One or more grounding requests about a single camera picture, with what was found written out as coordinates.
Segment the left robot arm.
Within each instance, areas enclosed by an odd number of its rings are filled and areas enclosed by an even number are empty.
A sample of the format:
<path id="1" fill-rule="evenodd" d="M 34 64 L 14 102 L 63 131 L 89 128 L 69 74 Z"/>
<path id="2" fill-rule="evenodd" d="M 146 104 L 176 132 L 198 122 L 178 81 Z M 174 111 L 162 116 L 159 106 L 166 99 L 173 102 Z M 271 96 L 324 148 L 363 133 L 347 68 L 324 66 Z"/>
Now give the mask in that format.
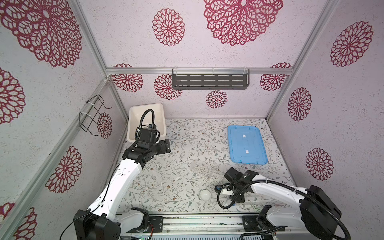
<path id="1" fill-rule="evenodd" d="M 134 143 L 127 148 L 107 186 L 87 210 L 78 210 L 74 227 L 78 240 L 118 240 L 131 231 L 145 231 L 150 227 L 149 213 L 134 207 L 117 215 L 119 205 L 145 164 L 156 155 L 171 152 L 170 140 L 157 143 Z"/>

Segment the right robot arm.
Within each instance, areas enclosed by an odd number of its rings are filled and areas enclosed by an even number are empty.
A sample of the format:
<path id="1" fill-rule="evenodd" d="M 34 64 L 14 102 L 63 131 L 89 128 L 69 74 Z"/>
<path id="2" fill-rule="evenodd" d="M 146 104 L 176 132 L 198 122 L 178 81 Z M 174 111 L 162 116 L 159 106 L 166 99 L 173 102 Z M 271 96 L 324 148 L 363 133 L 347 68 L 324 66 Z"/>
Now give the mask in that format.
<path id="1" fill-rule="evenodd" d="M 215 186 L 217 202 L 222 209 L 245 202 L 245 194 L 252 193 L 278 200 L 288 209 L 265 205 L 250 220 L 244 218 L 245 233 L 272 239 L 277 232 L 288 227 L 306 229 L 319 240 L 349 240 L 351 234 L 341 221 L 342 213 L 327 194 L 317 186 L 293 187 L 268 179 L 254 172 L 241 173 L 230 168 L 224 175 L 226 183 Z"/>

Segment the blue plastic lid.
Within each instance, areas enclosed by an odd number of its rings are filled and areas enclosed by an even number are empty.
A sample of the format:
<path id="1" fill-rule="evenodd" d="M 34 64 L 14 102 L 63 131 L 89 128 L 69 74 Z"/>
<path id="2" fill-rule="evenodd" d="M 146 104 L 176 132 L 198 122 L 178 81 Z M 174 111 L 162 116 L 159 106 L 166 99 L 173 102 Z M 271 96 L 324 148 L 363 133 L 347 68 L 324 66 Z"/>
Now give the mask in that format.
<path id="1" fill-rule="evenodd" d="M 236 164 L 266 165 L 267 152 L 260 129 L 251 126 L 228 126 L 230 158 Z"/>

